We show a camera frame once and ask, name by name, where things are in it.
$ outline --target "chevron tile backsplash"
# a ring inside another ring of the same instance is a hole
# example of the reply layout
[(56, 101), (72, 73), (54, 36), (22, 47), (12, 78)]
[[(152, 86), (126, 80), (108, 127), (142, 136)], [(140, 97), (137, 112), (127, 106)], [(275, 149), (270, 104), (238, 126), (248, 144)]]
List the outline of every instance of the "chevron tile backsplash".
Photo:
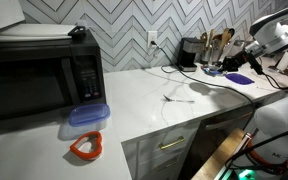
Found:
[(20, 0), (27, 23), (87, 22), (97, 39), (104, 72), (169, 64), (147, 49), (147, 31), (175, 61), (182, 37), (200, 37), (214, 28), (235, 28), (233, 39), (249, 39), (259, 17), (288, 7), (284, 0)]

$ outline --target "coffee maker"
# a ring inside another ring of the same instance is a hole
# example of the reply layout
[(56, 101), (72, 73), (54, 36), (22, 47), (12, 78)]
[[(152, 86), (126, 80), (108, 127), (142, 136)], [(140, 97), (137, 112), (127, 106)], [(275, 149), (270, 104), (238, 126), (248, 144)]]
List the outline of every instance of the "coffee maker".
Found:
[(203, 42), (201, 40), (197, 38), (182, 38), (177, 66), (184, 72), (196, 71), (197, 66), (194, 64), (194, 60), (202, 51)]

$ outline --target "white cabinet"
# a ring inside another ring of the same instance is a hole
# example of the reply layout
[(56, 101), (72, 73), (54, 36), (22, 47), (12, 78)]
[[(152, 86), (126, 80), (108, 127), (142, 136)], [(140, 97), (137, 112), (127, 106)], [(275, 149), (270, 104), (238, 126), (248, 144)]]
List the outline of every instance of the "white cabinet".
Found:
[(199, 122), (169, 127), (123, 142), (123, 150), (133, 179), (177, 179)]

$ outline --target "red object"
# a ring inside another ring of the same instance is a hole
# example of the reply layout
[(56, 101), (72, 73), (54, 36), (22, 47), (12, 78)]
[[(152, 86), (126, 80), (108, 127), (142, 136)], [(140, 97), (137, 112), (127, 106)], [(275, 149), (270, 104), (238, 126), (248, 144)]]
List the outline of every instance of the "red object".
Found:
[[(85, 142), (92, 141), (95, 139), (96, 148), (89, 153), (82, 152), (78, 148), (81, 147)], [(78, 138), (71, 146), (70, 150), (79, 158), (83, 160), (94, 160), (99, 157), (102, 153), (102, 135), (98, 131), (92, 131), (82, 135)]]

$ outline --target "microwave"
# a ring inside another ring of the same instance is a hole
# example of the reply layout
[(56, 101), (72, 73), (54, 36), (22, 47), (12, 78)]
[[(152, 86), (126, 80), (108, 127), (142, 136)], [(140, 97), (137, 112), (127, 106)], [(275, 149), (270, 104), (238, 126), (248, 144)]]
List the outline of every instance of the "microwave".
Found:
[(100, 48), (89, 31), (71, 39), (0, 42), (0, 128), (94, 103), (106, 97)]

